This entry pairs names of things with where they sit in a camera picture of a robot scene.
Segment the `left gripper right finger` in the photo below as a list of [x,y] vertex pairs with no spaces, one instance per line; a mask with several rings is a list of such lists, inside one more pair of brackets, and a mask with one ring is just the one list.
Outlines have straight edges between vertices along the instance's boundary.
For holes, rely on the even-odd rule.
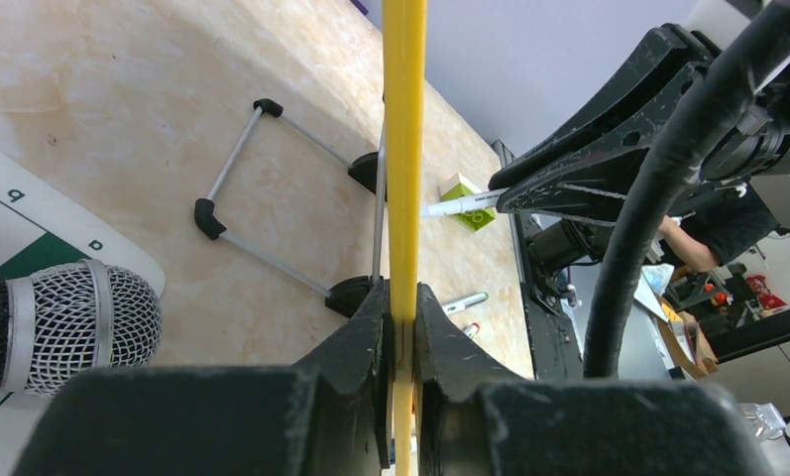
[[417,285],[414,360],[419,473],[501,475],[508,426],[490,390],[527,380],[467,337],[424,283]]

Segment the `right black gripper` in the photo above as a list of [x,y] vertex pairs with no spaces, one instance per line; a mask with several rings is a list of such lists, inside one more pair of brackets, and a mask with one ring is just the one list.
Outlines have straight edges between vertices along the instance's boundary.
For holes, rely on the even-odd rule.
[[649,30],[605,84],[539,145],[495,173],[503,213],[543,213],[602,226],[654,227],[698,181],[790,175],[790,62],[713,152],[704,138],[619,131],[690,62],[708,64],[762,1],[699,1],[685,28]]

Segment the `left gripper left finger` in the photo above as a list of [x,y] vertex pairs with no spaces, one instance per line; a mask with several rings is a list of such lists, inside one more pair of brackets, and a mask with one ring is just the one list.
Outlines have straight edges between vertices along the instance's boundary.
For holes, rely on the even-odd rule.
[[294,366],[316,377],[300,475],[379,475],[391,465],[390,282],[374,284],[348,321]]

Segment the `purple whiteboard marker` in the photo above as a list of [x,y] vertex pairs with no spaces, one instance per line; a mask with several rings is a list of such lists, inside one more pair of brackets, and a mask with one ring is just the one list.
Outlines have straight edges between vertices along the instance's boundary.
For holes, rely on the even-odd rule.
[[494,208],[506,191],[508,187],[433,203],[420,210],[420,217],[449,216]]

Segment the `yellow framed whiteboard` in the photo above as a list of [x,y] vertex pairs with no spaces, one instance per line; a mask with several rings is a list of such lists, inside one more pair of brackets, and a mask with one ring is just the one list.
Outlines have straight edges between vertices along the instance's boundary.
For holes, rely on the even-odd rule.
[[384,1],[395,473],[410,473],[427,3]]

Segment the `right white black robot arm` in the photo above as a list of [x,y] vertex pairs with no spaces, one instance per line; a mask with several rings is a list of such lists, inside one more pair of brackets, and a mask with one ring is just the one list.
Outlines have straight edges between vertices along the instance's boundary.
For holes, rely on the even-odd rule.
[[702,29],[649,30],[563,125],[490,180],[504,213],[556,221],[528,238],[541,274],[600,261],[614,226],[667,227],[675,266],[730,262],[780,225],[754,190],[790,175],[790,1],[768,5],[729,45]]

